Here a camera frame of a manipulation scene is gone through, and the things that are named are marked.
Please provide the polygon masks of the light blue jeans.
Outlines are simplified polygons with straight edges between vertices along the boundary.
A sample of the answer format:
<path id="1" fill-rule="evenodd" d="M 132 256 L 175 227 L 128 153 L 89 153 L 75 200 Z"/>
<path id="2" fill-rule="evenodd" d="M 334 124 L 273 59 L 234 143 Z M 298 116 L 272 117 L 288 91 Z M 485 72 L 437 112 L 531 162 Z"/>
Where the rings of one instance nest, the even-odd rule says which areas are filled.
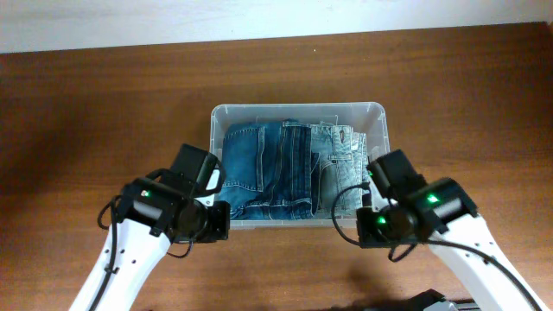
<path id="1" fill-rule="evenodd" d="M 328 123 L 311 126 L 311 151 L 319 156 L 315 175 L 318 181 L 316 219 L 350 217 L 363 206 L 369 194 L 357 186 L 369 181 L 366 134 L 349 125 Z"/>

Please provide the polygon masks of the dark blue jeans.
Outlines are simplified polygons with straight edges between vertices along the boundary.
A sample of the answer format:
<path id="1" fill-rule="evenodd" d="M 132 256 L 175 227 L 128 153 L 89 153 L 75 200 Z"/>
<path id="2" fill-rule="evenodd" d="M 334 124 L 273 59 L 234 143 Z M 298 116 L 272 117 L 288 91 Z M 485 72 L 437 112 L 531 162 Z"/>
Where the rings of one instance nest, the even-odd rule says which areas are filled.
<path id="1" fill-rule="evenodd" d="M 226 179 L 219 198 L 230 204 L 232 220 L 312 219 L 318 161 L 308 124 L 234 124 L 223 140 Z"/>

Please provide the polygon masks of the clear plastic storage container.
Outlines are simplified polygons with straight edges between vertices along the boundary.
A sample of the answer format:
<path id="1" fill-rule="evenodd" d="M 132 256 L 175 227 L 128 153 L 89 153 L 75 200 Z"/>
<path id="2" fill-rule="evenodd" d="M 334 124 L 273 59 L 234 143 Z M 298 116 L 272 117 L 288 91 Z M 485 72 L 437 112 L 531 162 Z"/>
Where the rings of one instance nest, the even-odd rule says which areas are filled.
<path id="1" fill-rule="evenodd" d="M 260 123 L 296 119 L 306 124 L 320 122 L 350 125 L 366 135 L 369 160 L 390 152 L 385 109 L 376 102 L 318 103 L 318 104 L 251 104 L 218 105 L 211 113 L 210 149 L 221 159 L 223 138 L 232 124 Z M 388 205 L 371 184 L 372 208 L 379 211 Z M 231 220 L 232 230 L 262 227 L 332 227 L 331 219 L 309 220 Z"/>

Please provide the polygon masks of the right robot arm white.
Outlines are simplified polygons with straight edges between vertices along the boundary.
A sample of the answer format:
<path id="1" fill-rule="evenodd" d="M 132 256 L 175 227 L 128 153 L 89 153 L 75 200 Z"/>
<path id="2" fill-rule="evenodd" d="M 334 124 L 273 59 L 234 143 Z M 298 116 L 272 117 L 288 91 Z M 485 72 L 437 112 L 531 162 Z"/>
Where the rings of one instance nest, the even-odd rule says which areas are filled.
<path id="1" fill-rule="evenodd" d="M 427 245 L 482 310 L 546 310 L 491 234 L 477 206 L 450 178 L 384 190 L 389 205 L 357 211 L 359 245 Z"/>

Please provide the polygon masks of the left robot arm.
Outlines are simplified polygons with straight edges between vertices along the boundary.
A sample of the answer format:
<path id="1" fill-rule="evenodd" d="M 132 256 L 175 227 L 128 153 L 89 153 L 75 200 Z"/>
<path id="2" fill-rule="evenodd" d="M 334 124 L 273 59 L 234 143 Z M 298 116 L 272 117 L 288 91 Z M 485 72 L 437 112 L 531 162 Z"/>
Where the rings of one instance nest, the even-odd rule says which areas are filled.
<path id="1" fill-rule="evenodd" d="M 105 206 L 108 234 L 71 308 L 128 310 L 172 244 L 226 240 L 230 206 L 214 198 L 224 179 L 223 168 L 193 179 L 159 168 L 125 185 Z"/>

